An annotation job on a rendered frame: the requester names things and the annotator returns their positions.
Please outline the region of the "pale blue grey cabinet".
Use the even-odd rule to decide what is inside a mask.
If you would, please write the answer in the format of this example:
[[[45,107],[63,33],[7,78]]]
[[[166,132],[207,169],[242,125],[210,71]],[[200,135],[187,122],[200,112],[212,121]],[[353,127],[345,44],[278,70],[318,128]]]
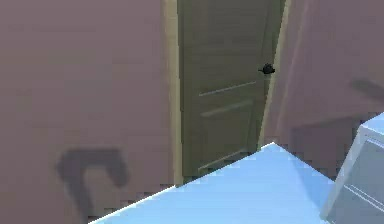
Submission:
[[[328,224],[384,224],[384,112],[359,126],[320,217]]]

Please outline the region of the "olive green room door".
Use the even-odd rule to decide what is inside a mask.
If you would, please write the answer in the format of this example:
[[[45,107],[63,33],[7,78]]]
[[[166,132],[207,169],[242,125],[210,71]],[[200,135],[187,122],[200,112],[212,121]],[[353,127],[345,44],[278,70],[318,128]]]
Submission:
[[[178,0],[182,180],[259,148],[287,0]]]

